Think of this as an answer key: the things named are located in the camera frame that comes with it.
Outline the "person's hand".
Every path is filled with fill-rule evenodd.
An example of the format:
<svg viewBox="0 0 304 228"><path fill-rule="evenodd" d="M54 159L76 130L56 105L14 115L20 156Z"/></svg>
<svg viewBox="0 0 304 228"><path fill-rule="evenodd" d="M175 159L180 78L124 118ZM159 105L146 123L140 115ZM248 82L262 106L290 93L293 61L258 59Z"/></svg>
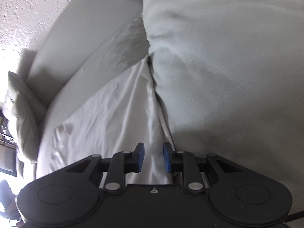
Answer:
<svg viewBox="0 0 304 228"><path fill-rule="evenodd" d="M12 227L23 227L24 222L16 206L16 195L12 192L6 180L1 181L1 205L4 211L1 211L1 217L9 221L16 221Z"/></svg>

